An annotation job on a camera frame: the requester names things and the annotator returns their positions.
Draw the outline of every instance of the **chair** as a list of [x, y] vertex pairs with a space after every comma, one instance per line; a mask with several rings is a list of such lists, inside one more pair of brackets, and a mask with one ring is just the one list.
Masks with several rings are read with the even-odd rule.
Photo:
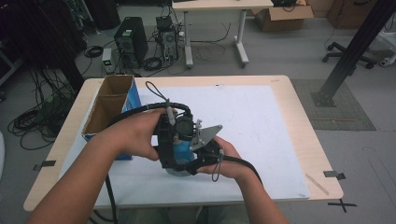
[[[341, 52], [336, 52], [336, 53], [327, 53], [326, 56], [324, 56], [324, 58], [322, 59], [322, 61], [324, 63], [326, 63], [327, 61], [329, 61], [329, 58], [332, 57], [341, 57], [344, 54], [344, 51], [346, 51], [346, 48], [344, 48], [343, 46], [341, 46], [340, 44], [336, 43], [336, 42], [332, 42], [332, 44], [330, 44], [327, 49], [328, 50], [333, 50], [334, 48], [339, 49]], [[359, 60], [361, 60], [362, 62], [367, 63], [366, 64], [366, 68], [367, 69], [372, 69], [374, 67], [375, 64], [377, 64], [377, 61], [374, 59], [370, 59], [364, 56], [361, 56], [359, 58]]]

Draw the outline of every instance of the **person's right hand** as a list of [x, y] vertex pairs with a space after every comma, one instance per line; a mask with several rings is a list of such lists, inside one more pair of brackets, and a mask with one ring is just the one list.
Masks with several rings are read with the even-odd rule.
[[[233, 144], [227, 142], [226, 140], [215, 136], [213, 138], [220, 147], [224, 150], [224, 155], [225, 156], [230, 156], [230, 157], [235, 157], [238, 159], [241, 159], [239, 156], [238, 152], [236, 151], [235, 147]], [[216, 165], [209, 165], [209, 166], [204, 166], [201, 167], [197, 170], [198, 173], [204, 173], [204, 174], [209, 174], [212, 175], [213, 170], [215, 169]], [[237, 179], [241, 176], [243, 176], [246, 172], [248, 172], [248, 168], [240, 163], [233, 162], [233, 161], [223, 161], [221, 163], [221, 168], [220, 168], [220, 174], [224, 175], [229, 178], [234, 178]]]

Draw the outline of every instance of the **white paper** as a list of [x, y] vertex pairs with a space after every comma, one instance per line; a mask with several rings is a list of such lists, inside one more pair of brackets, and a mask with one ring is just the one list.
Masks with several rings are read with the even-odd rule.
[[[171, 102], [187, 105], [194, 121], [203, 128], [221, 124], [219, 136], [233, 143], [241, 157], [259, 172], [273, 200], [309, 198], [284, 121], [269, 86], [208, 86], [160, 88]], [[138, 89], [142, 105], [163, 102], [146, 88]], [[62, 176], [85, 146], [81, 130], [67, 156]], [[212, 182], [211, 175], [188, 177], [169, 175], [159, 161], [134, 157], [115, 161], [110, 179], [117, 205], [163, 205], [190, 203], [227, 203], [243, 201], [232, 179], [221, 176]], [[106, 187], [95, 204], [110, 205]]]

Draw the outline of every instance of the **desk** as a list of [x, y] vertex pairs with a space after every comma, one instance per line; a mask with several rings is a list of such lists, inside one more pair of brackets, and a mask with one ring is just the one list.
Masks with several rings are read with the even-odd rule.
[[[235, 77], [151, 77], [137, 78], [136, 85], [144, 86], [150, 80], [158, 87], [224, 85], [269, 85], [287, 127], [305, 181], [311, 193], [310, 200], [330, 200], [343, 197], [343, 191], [335, 177], [325, 177], [323, 171], [332, 167], [306, 116], [290, 80], [285, 76], [235, 76]], [[56, 161], [54, 166], [43, 167], [25, 203], [24, 209], [32, 211], [58, 181], [58, 176], [88, 111], [92, 97], [99, 89], [101, 78], [86, 80], [64, 126], [56, 139], [47, 161]]]
[[186, 66], [192, 68], [192, 52], [191, 52], [191, 41], [189, 33], [189, 11], [197, 10], [225, 10], [225, 9], [241, 9], [239, 18], [239, 29], [238, 35], [235, 36], [235, 45], [237, 46], [239, 56], [241, 57], [242, 66], [248, 64], [248, 56], [245, 52], [245, 48], [242, 44], [242, 34], [244, 33], [245, 18], [247, 15], [247, 9], [252, 8], [266, 8], [273, 5], [271, 0], [196, 0], [188, 2], [173, 3], [173, 9], [175, 11], [184, 12], [184, 29], [185, 29], [185, 54], [186, 54]]

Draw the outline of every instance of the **desk leg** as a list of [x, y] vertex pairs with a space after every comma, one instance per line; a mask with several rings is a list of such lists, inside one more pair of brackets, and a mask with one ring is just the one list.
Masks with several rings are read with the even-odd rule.
[[189, 34], [189, 23], [188, 23], [188, 11], [184, 12], [184, 36], [186, 38], [186, 45], [184, 46], [184, 52], [186, 54], [186, 66], [188, 68], [192, 68], [194, 65], [192, 61], [192, 52], [191, 52], [191, 42], [190, 42], [190, 34]]
[[242, 44], [242, 34], [244, 33], [246, 17], [247, 17], [247, 11], [245, 9], [243, 9], [241, 11], [241, 17], [239, 19], [238, 36], [234, 37], [236, 47], [238, 48], [239, 55], [241, 56], [242, 66], [244, 66], [244, 67], [245, 67], [245, 65], [248, 64], [248, 56], [247, 56], [247, 53], [245, 52], [245, 48]]

